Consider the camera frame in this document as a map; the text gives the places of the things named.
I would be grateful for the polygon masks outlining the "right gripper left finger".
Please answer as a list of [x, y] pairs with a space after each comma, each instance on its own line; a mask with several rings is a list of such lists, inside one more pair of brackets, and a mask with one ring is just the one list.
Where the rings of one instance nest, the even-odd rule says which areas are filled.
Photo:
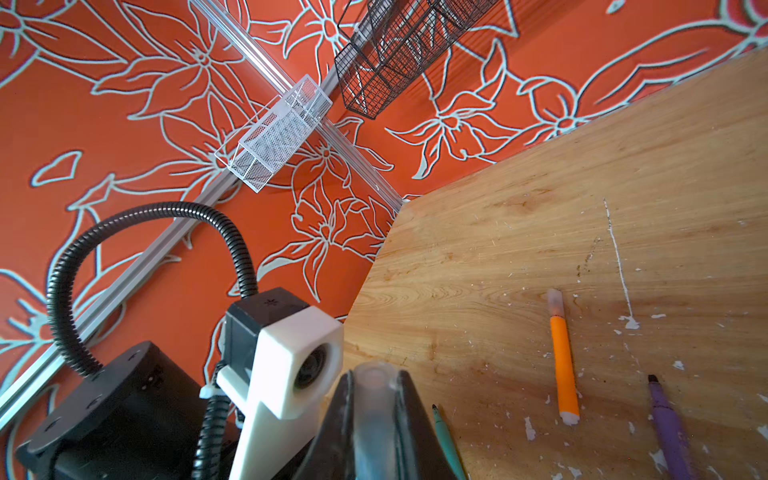
[[318, 434], [294, 479], [355, 479], [352, 371], [339, 379]]

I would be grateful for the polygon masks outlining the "orange highlighter pen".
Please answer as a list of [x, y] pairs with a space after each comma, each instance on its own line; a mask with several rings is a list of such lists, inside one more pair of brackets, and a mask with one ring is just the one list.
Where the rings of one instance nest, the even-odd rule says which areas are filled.
[[558, 410], [565, 425], [575, 426], [580, 422], [580, 407], [562, 293], [549, 289], [547, 303], [553, 341]]

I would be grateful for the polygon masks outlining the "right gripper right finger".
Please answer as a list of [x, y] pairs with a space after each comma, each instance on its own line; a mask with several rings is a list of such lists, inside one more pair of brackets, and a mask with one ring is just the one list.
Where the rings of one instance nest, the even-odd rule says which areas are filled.
[[456, 479], [412, 377], [406, 370], [399, 370], [395, 385], [397, 478]]

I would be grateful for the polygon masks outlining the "green highlighter pen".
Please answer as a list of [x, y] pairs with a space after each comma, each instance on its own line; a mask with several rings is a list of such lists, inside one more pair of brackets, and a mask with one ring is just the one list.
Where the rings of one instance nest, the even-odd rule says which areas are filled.
[[450, 429], [442, 418], [440, 408], [438, 405], [433, 404], [431, 409], [435, 422], [437, 440], [442, 449], [442, 452], [456, 478], [459, 480], [466, 480], [467, 476], [463, 468], [460, 455], [456, 448]]

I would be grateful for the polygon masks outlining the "purple highlighter pen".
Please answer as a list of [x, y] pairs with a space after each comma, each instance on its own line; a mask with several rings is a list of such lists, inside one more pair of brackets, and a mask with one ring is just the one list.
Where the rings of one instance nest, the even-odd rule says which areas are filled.
[[648, 387], [657, 438], [671, 477], [685, 480], [697, 479], [688, 436], [680, 416], [669, 402], [656, 375], [648, 376]]

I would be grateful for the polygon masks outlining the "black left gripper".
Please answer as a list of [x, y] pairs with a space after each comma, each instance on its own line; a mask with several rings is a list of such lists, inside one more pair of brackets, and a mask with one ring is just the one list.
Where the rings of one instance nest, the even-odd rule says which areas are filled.
[[128, 349], [83, 382], [15, 451], [38, 479], [187, 479], [206, 402], [156, 345]]

